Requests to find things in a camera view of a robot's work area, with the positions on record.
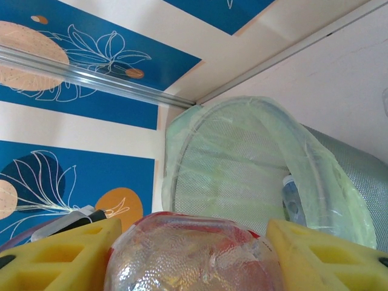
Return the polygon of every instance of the leaf line drawing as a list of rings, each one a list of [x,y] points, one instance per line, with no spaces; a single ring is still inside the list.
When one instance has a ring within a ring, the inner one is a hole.
[[[71,24],[67,28],[67,34],[62,35],[60,33],[53,33],[48,31],[38,31],[44,36],[54,40],[65,51],[69,58],[70,65],[75,67],[91,70],[96,73],[102,73],[111,76],[130,76],[132,78],[142,78],[144,76],[143,71],[133,67],[133,65],[151,60],[151,56],[138,50],[126,50],[125,39],[117,33],[112,31],[107,35],[102,35],[97,40],[94,40],[90,35],[75,28],[74,24]],[[23,79],[23,76],[30,73],[20,72],[9,78]],[[52,87],[46,86],[44,83],[58,82],[54,78],[47,78],[36,75],[33,80],[29,78],[28,83],[24,83],[23,88],[44,88]],[[57,102],[70,102],[78,98],[84,98],[90,96],[96,92],[96,90],[81,87],[80,85],[71,84],[69,82],[58,82],[59,85],[54,86],[48,90],[12,90],[34,98],[38,101],[57,101]]]
[[[17,169],[17,175],[10,176],[6,175],[4,173],[0,173],[0,177],[7,178],[9,181],[12,181],[14,183],[17,183],[23,188],[27,189],[28,192],[33,195],[36,199],[24,199],[16,196],[18,201],[26,202],[27,205],[20,205],[16,206],[15,210],[45,210],[45,213],[35,214],[35,215],[27,215],[26,217],[19,219],[15,221],[14,223],[10,224],[9,226],[3,228],[0,230],[0,235],[4,233],[8,229],[12,229],[10,239],[13,238],[15,232],[17,231],[18,227],[25,221],[31,218],[36,217],[42,217],[42,216],[63,216],[71,213],[72,211],[78,210],[79,207],[77,205],[70,206],[70,200],[72,198],[76,180],[77,180],[77,172],[76,172],[76,165],[73,165],[66,169],[65,171],[62,171],[62,173],[59,171],[60,165],[58,158],[56,155],[48,150],[35,150],[32,151],[31,154],[36,159],[35,162],[38,163],[39,169],[33,169],[33,167],[24,162],[20,159],[14,159],[13,163],[16,166]],[[48,161],[48,157],[53,159],[55,161],[55,166],[53,169],[52,166],[50,166],[50,163]],[[33,177],[32,183],[28,183],[26,180],[26,175],[28,177]],[[67,184],[69,184],[70,181],[70,187],[68,189],[68,197],[67,200],[64,201],[61,197],[60,193],[60,184],[63,182],[62,180],[65,179]],[[43,183],[49,183],[49,191],[50,193],[47,193],[47,186],[44,187]],[[4,189],[3,187],[0,187],[0,190],[8,195],[14,196],[14,193],[10,193],[7,191],[7,189]],[[115,215],[124,213],[126,211],[129,211],[129,207],[123,207],[125,203],[125,198],[122,199],[120,203],[118,203],[117,206],[112,207],[111,209],[106,210],[107,217],[113,217]]]

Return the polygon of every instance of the mesh basket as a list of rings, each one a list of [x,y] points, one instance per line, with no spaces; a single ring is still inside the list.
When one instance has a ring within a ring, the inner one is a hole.
[[[264,235],[270,218],[285,217],[289,172],[308,227],[376,247],[366,203],[334,156],[268,98],[196,106],[174,120],[163,208],[230,219]]]

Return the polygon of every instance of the plastic bottle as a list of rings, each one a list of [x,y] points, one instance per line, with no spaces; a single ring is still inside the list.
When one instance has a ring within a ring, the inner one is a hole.
[[[306,226],[306,217],[304,216],[301,198],[292,175],[284,177],[283,186],[283,203],[286,206],[290,221]]]

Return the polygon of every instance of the yellow sponge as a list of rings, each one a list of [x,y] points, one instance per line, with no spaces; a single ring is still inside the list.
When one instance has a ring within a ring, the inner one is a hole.
[[[121,234],[110,218],[0,253],[14,260],[0,269],[0,290],[100,291],[110,246]]]
[[[287,291],[388,290],[388,268],[380,262],[388,262],[388,253],[287,221],[271,220],[267,237],[279,256]]]

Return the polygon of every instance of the dark blue circle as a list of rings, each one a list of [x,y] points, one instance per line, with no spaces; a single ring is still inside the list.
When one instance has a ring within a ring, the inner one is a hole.
[[[33,192],[41,199],[45,199],[42,194],[43,192],[47,198],[56,205],[59,205],[57,196],[63,198],[65,192],[65,176],[60,180],[59,177],[61,177],[64,171],[54,158],[45,155],[42,152],[37,153],[36,156],[30,154],[15,159],[15,161],[4,167],[1,173],[3,174],[1,175],[1,179],[8,181],[15,187],[16,192],[18,193],[18,206],[34,206],[35,203],[46,204],[36,197]],[[15,180],[22,183],[25,182],[31,190]],[[18,211],[33,213],[43,210],[44,209],[35,208],[28,210],[19,209]]]

